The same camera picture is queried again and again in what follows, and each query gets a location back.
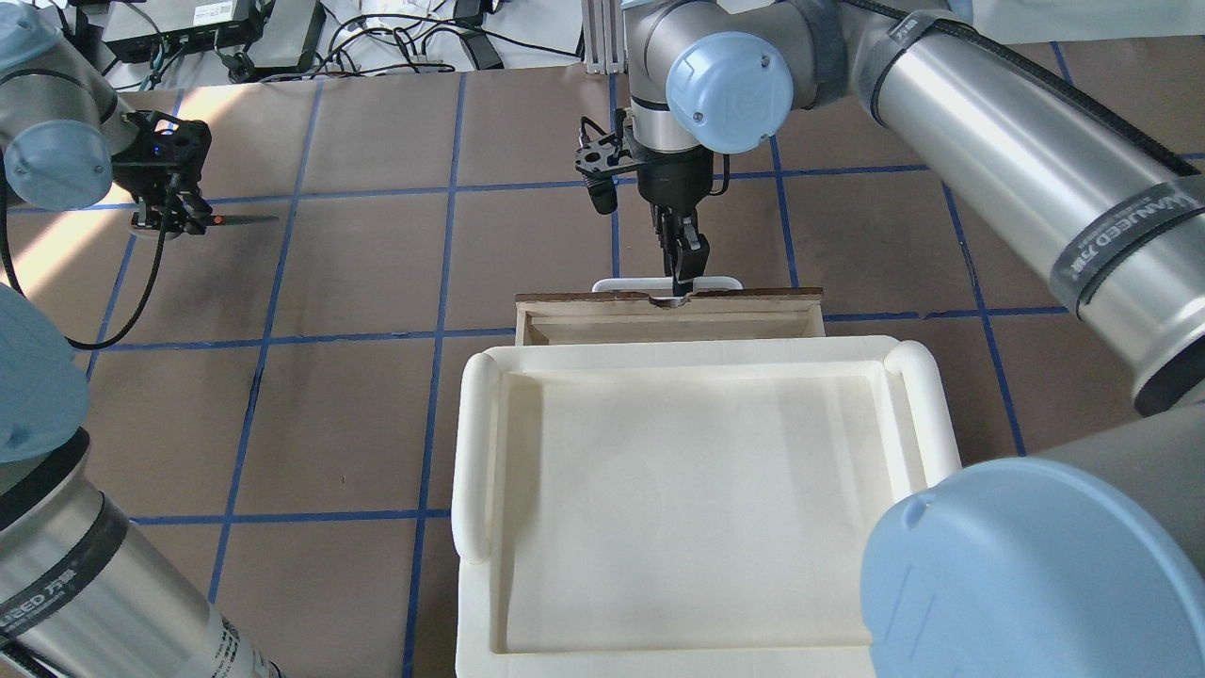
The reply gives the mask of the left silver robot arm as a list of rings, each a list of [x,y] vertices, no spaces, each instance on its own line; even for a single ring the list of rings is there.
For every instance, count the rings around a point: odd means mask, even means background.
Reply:
[[[2,4],[2,197],[86,210],[112,185],[164,248],[219,224],[205,120],[133,110],[59,26]],[[2,248],[2,661],[27,677],[280,677],[282,670],[86,476],[88,379]]]

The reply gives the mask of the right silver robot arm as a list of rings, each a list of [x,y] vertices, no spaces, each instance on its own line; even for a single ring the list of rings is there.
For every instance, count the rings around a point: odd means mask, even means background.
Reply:
[[[756,149],[856,96],[1095,331],[1136,420],[983,460],[878,519],[878,677],[1203,674],[1203,172],[951,1],[624,1],[630,138]]]

